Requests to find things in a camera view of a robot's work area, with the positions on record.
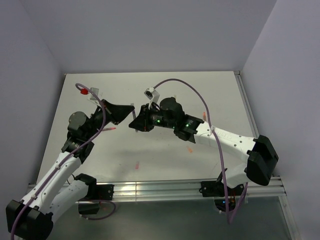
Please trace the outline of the purple highlighter pen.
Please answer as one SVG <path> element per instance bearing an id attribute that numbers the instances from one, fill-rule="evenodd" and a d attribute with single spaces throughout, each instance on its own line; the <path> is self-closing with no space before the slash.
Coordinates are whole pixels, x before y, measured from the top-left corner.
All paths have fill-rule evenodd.
<path id="1" fill-rule="evenodd" d="M 133 116 L 133 120 L 135 120 L 136 119 L 136 111 L 135 110 L 132 111 L 132 116 Z"/>

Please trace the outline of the red highlighter pen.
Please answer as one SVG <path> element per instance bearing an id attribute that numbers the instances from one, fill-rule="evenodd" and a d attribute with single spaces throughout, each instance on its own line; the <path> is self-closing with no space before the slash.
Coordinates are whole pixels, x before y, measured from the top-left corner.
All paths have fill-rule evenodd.
<path id="1" fill-rule="evenodd" d="M 106 127 L 102 131 L 105 132 L 105 131 L 112 131 L 112 130 L 116 130 L 116 129 L 117 129 L 116 127 Z"/>

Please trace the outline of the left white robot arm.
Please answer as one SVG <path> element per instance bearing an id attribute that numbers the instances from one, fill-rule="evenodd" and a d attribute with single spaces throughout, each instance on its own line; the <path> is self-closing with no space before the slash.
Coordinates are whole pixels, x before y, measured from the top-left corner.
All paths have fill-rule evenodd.
<path id="1" fill-rule="evenodd" d="M 97 180 L 79 174 L 64 187 L 69 177 L 90 155 L 97 137 L 108 123 L 118 125 L 132 111 L 133 105 L 115 105 L 101 100 L 91 116 L 74 112 L 68 120 L 67 140 L 52 167 L 21 200 L 7 205 L 6 219 L 11 238 L 45 240 L 57 220 L 77 201 L 91 200 L 98 193 Z"/>

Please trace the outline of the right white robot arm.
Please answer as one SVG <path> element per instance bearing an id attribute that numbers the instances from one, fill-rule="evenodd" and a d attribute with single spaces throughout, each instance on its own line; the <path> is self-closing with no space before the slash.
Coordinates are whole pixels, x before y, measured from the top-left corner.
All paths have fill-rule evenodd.
<path id="1" fill-rule="evenodd" d="M 172 129 L 183 141 L 216 147 L 221 153 L 238 158 L 240 164 L 225 168 L 214 183 L 213 189 L 221 196 L 247 182 L 267 186 L 279 160 L 268 137 L 241 136 L 210 126 L 208 122 L 186 114 L 174 97 L 163 99 L 159 105 L 142 105 L 138 116 L 128 126 L 140 132 L 150 132 L 154 127 Z"/>

